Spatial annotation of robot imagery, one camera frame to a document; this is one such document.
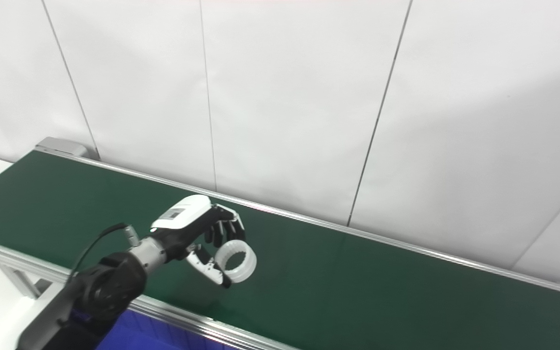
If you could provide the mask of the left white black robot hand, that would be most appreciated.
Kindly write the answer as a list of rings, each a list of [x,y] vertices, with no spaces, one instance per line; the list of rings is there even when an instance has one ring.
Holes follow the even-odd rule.
[[[239,214],[206,195],[190,195],[171,206],[151,224],[150,237],[162,247],[166,263],[188,261],[224,288],[249,279],[256,269]]]

